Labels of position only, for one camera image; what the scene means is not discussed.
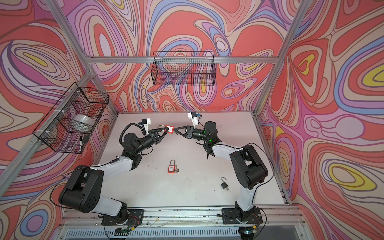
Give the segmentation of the red padlock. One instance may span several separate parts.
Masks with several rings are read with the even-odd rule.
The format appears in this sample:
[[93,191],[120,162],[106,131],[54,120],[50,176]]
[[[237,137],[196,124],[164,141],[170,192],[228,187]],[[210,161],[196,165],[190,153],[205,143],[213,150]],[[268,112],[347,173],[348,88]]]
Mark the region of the red padlock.
[[172,134],[174,132],[174,127],[169,125],[158,125],[158,128],[168,128],[168,133]]
[[170,164],[168,166],[168,174],[174,174],[176,172],[176,161],[170,160]]

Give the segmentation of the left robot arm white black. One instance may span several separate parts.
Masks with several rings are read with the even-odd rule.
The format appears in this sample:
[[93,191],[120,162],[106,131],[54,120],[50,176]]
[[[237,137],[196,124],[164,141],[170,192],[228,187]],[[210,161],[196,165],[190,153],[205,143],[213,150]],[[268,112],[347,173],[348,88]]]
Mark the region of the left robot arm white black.
[[120,224],[129,218],[126,203],[102,195],[103,183],[137,168],[143,157],[142,152],[159,144],[169,131],[167,127],[148,130],[145,136],[139,138],[135,133],[126,133],[132,125],[126,126],[119,137],[122,155],[96,167],[76,167],[59,195],[59,204],[82,213],[110,216]]

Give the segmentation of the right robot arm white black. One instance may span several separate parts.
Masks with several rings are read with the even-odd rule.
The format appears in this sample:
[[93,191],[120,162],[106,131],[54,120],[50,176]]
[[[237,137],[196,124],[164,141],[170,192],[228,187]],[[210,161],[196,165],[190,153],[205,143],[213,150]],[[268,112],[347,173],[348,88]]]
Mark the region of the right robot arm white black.
[[208,156],[220,157],[231,161],[236,178],[241,185],[238,199],[233,208],[223,208],[218,216],[225,225],[254,224],[263,222],[261,209],[254,204],[257,187],[264,183],[268,169],[261,157],[251,145],[232,147],[224,144],[218,137],[217,125],[208,121],[203,129],[193,126],[175,128],[174,132],[186,139],[203,141]]

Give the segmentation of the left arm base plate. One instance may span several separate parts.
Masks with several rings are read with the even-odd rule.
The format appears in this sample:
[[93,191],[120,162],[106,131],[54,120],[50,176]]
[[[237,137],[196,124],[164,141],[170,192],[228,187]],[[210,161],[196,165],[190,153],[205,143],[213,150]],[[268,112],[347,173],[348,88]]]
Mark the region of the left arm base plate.
[[102,219],[102,226],[140,226],[144,218],[144,209],[126,210],[127,213],[118,214],[115,217],[105,215]]

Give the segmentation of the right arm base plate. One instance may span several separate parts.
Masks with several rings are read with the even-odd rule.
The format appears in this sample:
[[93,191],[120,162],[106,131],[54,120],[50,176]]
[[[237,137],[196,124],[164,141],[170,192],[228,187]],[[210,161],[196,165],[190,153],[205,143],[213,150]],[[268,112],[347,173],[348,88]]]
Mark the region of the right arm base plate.
[[223,208],[222,213],[218,214],[218,217],[222,218],[225,225],[252,224],[259,226],[264,222],[261,209],[257,207],[253,207],[246,212],[240,208]]

